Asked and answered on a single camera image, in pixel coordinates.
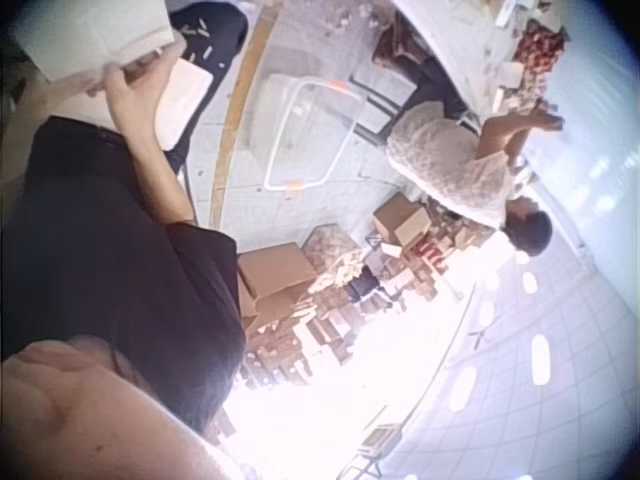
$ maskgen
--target dark hair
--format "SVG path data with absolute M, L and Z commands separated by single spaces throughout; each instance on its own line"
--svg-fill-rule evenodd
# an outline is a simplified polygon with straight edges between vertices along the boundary
M 507 214 L 507 221 L 502 231 L 518 250 L 526 252 L 530 257 L 540 255 L 551 241 L 551 218 L 545 212 L 531 213 L 524 220 Z

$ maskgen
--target ceiling light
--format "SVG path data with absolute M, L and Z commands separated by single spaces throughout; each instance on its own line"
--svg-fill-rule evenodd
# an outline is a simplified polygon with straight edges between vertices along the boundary
M 524 291 L 530 295 L 538 291 L 538 282 L 531 272 L 525 272 L 522 275 L 522 285 L 524 287 Z
M 527 252 L 523 252 L 522 250 L 518 250 L 516 252 L 516 263 L 518 265 L 526 265 L 529 263 L 529 254 Z
M 603 213 L 610 212 L 613 210 L 613 207 L 616 206 L 616 199 L 609 196 L 603 195 L 596 202 L 596 208 L 594 209 L 595 213 L 601 215 Z
M 531 370 L 533 384 L 542 386 L 551 379 L 551 352 L 544 335 L 538 334 L 531 340 Z
M 493 318 L 495 314 L 495 307 L 493 302 L 490 300 L 485 300 L 480 305 L 480 314 L 478 315 L 478 323 L 483 327 L 488 327 L 493 323 Z
M 467 406 L 477 376 L 478 372 L 474 367 L 466 367 L 460 372 L 449 399 L 449 409 L 452 412 L 460 412 Z
M 500 278 L 496 272 L 491 272 L 487 275 L 487 278 L 484 280 L 484 288 L 486 288 L 489 292 L 495 292 L 498 290 L 500 286 Z

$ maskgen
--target white lace top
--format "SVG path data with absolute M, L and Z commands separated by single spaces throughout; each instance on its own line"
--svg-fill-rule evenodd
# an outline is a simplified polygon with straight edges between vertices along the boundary
M 409 110 L 394 127 L 387 157 L 444 207 L 499 228 L 514 180 L 504 152 L 476 160 L 477 147 L 478 137 L 444 118 L 441 102 L 427 102 Z

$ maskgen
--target shirt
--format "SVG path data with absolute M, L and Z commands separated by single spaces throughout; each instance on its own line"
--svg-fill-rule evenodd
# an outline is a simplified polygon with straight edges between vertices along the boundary
M 513 178 L 504 152 L 476 159 L 478 137 L 444 118 L 441 102 L 409 110 L 388 142 L 389 163 L 449 210 L 499 228 Z
M 116 180 L 71 175 L 31 185 L 2 243 L 3 359 L 38 340 L 102 338 L 204 429 L 246 343 L 231 238 L 160 225 Z

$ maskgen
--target cardboard box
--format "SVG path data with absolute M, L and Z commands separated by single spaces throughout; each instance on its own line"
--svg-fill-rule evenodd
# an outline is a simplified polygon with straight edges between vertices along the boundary
M 375 211 L 373 222 L 382 235 L 380 248 L 394 258 L 411 248 L 431 226 L 427 210 L 400 192 Z
M 317 276 L 295 243 L 243 253 L 238 268 L 255 302 L 252 330 L 290 316 Z
M 255 321 L 258 312 L 256 312 L 256 302 L 249 293 L 240 274 L 238 274 L 238 300 L 240 302 L 242 326 L 245 330 L 248 330 Z

